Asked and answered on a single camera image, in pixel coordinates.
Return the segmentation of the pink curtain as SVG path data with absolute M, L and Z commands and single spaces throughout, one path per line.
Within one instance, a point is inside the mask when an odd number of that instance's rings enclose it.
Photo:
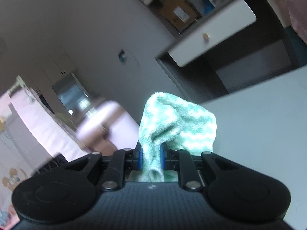
M 306 44 L 306 0 L 275 0 L 291 27 Z

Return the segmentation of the wall socket with plug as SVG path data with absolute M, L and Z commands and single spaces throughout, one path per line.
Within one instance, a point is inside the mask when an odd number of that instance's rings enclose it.
M 126 62 L 126 53 L 123 49 L 121 49 L 120 52 L 118 53 L 118 59 L 121 63 Z

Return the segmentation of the cardboard box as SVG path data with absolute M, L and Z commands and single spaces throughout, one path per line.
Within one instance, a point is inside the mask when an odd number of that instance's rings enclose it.
M 182 32 L 202 17 L 189 0 L 164 0 L 159 14 Z

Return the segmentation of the grey desk with drawer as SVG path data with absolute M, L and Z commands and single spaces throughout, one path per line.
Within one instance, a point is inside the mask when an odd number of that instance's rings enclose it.
M 272 0 L 226 0 L 157 57 L 185 100 L 204 103 L 306 65 Z

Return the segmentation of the pink insulated bottle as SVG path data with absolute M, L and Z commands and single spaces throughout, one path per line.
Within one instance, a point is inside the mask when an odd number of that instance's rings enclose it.
M 103 97 L 92 100 L 75 122 L 79 147 L 85 152 L 110 156 L 120 149 L 134 149 L 138 142 L 138 123 L 116 101 Z

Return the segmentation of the green white fluffy cloth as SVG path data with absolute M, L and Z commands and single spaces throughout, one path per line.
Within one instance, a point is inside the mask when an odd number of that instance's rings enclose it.
M 191 155 L 212 151 L 217 131 L 216 117 L 198 104 L 166 92 L 156 92 L 147 100 L 139 126 L 138 142 L 143 150 L 143 167 L 130 179 L 138 182 L 173 182 L 177 174 L 163 170 L 160 147 Z

